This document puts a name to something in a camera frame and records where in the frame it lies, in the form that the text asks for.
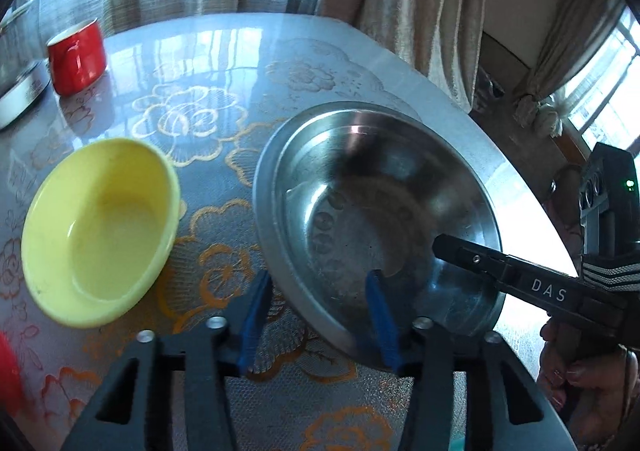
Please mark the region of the person's right hand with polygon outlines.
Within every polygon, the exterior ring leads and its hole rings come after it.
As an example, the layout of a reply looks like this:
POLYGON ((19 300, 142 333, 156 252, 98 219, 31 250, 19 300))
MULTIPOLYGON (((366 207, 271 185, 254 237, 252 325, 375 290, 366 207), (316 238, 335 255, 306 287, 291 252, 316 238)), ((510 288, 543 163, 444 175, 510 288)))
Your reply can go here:
POLYGON ((611 355, 566 361, 556 340, 563 326, 550 319, 540 330, 544 349, 539 357, 537 385, 553 408, 561 411, 566 404, 567 388, 582 392, 567 428, 579 450, 604 450, 639 399, 639 364, 637 355, 618 349, 611 355))

